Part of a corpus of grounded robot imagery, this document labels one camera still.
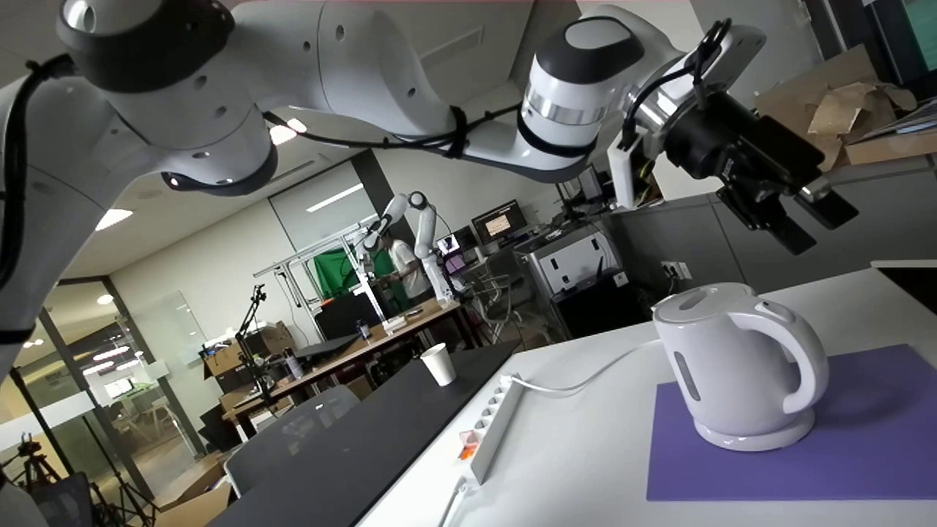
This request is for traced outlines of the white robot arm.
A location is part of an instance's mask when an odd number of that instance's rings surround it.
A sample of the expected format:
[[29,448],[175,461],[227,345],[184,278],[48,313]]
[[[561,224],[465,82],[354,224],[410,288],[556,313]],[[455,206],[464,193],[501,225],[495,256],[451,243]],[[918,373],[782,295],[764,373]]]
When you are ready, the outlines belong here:
[[0,89],[0,358],[32,338],[44,298],[140,175],[244,196],[279,167],[269,123],[296,107],[370,123],[389,149],[430,149],[562,183],[615,130],[615,167],[670,158],[716,175],[723,206],[787,252],[815,247],[798,200],[837,228],[855,208],[821,183],[823,152],[730,96],[764,36],[720,20],[679,50],[648,19],[602,3],[530,55],[524,99],[481,117],[443,99],[388,0],[61,0],[61,54]]

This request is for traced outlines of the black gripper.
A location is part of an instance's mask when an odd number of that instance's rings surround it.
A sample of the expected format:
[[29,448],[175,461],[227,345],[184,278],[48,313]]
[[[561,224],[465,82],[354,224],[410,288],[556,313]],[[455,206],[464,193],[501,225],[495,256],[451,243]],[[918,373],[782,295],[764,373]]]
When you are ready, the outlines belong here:
[[773,121],[732,99],[726,92],[705,92],[666,137],[669,158],[694,178],[719,175],[723,192],[749,208],[749,224],[770,231],[792,256],[815,247],[815,238],[787,218],[777,200],[795,200],[827,228],[859,218],[821,175],[823,152]]

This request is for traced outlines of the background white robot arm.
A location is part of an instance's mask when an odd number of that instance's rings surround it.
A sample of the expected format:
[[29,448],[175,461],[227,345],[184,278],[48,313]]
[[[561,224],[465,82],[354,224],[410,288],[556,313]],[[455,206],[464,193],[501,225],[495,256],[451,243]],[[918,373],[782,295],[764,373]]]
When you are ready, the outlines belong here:
[[379,247],[382,235],[389,225],[397,225],[398,219],[405,219],[407,212],[417,214],[413,256],[419,257],[423,274],[430,282],[433,298],[440,306],[458,306],[458,293],[451,291],[445,271],[440,266],[436,250],[433,250],[440,214],[423,192],[397,193],[383,206],[383,212],[367,225],[363,241],[361,241],[363,250],[373,252]]

